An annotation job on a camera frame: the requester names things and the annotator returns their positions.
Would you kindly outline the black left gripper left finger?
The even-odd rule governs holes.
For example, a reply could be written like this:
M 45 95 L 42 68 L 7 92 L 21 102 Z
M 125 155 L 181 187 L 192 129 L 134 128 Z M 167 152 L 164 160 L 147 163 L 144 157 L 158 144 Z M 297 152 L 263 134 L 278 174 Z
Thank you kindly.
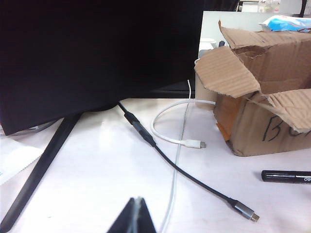
M 130 198 L 113 222 L 108 233 L 137 233 L 138 232 L 138 204 L 134 198 Z

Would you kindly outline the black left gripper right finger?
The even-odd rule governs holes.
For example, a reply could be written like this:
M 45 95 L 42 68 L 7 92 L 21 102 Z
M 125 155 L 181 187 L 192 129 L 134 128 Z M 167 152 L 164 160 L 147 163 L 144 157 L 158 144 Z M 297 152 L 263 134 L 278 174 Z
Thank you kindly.
M 132 233 L 156 233 L 148 206 L 145 199 L 137 197 L 134 199 L 134 206 L 131 220 Z

